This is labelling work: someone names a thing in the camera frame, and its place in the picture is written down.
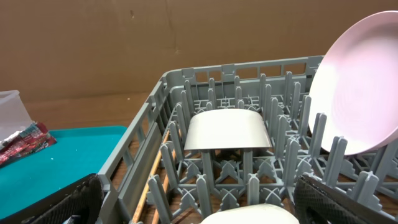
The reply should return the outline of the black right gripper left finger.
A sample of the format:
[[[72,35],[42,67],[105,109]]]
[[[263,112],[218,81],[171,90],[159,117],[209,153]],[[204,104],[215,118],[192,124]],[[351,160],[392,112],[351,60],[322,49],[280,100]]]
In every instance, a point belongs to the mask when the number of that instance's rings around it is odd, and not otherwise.
[[[42,200],[1,219],[1,223],[95,224],[104,200],[103,184],[98,174],[84,178],[58,190]]]

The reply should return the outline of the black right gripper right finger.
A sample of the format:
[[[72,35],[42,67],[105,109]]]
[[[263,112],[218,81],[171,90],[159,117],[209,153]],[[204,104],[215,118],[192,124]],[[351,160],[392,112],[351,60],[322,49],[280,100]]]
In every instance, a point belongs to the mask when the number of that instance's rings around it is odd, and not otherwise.
[[[307,174],[297,180],[294,204],[300,224],[397,224]]]

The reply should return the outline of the cream white cup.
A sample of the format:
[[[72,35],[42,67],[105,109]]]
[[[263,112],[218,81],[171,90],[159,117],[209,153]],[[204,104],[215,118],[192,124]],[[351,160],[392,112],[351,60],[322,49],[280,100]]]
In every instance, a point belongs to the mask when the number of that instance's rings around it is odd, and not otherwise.
[[[299,224],[299,221],[277,205],[257,204],[216,212],[201,224]]]

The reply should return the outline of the red silver wrapper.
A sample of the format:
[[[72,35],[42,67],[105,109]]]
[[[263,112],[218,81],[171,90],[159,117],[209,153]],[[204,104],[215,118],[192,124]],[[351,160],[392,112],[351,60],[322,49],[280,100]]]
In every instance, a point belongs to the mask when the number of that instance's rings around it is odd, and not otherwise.
[[[57,143],[43,123],[33,122],[1,141],[1,166],[39,152]]]

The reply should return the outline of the pink round plate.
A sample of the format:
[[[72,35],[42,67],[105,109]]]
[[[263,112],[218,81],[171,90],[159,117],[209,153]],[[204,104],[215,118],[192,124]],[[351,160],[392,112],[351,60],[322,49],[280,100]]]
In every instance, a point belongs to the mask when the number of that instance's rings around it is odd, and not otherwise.
[[[397,139],[397,11],[361,19],[329,48],[313,78],[310,125],[326,115],[321,143],[344,137],[347,155]]]

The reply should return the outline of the grey white bowl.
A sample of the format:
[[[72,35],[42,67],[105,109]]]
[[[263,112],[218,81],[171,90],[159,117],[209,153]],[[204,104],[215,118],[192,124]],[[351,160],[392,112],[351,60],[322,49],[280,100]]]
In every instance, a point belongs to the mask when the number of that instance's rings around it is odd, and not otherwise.
[[[271,146],[262,116],[255,111],[235,108],[209,110],[193,116],[184,149],[262,149]]]

